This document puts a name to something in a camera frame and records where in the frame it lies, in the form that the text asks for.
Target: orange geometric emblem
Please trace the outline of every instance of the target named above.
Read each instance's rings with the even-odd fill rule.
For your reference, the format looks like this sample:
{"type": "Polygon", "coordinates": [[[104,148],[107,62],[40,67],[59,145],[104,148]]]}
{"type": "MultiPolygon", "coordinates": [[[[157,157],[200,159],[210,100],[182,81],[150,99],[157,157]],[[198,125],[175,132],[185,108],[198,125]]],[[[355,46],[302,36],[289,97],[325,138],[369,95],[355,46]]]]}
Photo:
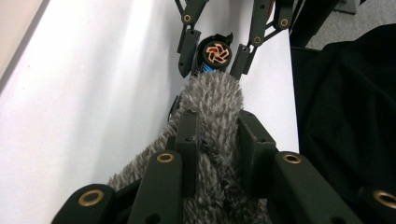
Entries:
{"type": "Polygon", "coordinates": [[[214,47],[207,48],[206,53],[209,53],[207,59],[212,63],[226,63],[230,55],[230,51],[221,44],[215,44],[214,47]]]}

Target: carpeted floor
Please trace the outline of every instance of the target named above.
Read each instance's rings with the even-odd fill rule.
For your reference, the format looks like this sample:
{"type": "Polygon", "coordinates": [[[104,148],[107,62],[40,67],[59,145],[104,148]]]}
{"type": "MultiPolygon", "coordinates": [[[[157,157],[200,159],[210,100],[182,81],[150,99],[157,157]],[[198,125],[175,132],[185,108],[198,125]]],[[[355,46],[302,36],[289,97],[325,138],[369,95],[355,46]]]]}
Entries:
{"type": "Polygon", "coordinates": [[[396,23],[395,0],[367,0],[357,10],[354,16],[333,12],[306,47],[323,49],[329,43],[355,40],[377,26],[396,23]]]}

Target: white surface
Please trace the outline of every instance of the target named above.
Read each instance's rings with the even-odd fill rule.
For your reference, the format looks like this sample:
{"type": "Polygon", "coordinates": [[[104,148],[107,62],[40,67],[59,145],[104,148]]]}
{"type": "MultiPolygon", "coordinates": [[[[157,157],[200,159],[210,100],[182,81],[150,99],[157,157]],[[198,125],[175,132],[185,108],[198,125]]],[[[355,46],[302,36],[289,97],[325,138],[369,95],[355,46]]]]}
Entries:
{"type": "MultiPolygon", "coordinates": [[[[201,38],[248,40],[253,1],[206,6],[201,38]]],[[[49,223],[77,189],[108,178],[166,125],[184,80],[174,1],[50,1],[0,95],[0,223],[49,223]]],[[[246,110],[298,150],[286,32],[242,77],[246,110]]]]}
{"type": "Polygon", "coordinates": [[[43,0],[0,1],[0,78],[43,0]]]}

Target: furry object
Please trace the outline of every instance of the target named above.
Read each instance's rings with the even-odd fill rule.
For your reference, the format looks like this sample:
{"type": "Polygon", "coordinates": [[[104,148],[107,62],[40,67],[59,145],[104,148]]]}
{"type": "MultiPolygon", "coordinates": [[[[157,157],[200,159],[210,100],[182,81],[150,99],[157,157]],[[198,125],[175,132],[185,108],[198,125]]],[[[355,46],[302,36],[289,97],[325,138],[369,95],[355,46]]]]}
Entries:
{"type": "Polygon", "coordinates": [[[184,223],[269,223],[265,200],[252,200],[241,187],[241,161],[237,146],[237,116],[243,96],[238,81],[224,73],[192,77],[181,93],[179,109],[168,127],[134,161],[110,178],[115,190],[141,178],[149,158],[164,150],[175,136],[180,115],[198,114],[202,144],[198,150],[196,195],[184,199],[184,223]]]}

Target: black cloth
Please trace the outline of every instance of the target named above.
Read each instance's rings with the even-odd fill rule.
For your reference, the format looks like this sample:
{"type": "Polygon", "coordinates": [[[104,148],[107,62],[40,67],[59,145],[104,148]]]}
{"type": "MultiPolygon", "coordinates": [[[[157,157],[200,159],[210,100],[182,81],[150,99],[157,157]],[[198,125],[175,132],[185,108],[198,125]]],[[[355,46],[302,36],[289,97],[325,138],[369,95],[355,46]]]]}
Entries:
{"type": "Polygon", "coordinates": [[[292,51],[300,152],[348,204],[364,186],[396,189],[396,24],[292,51]]]}

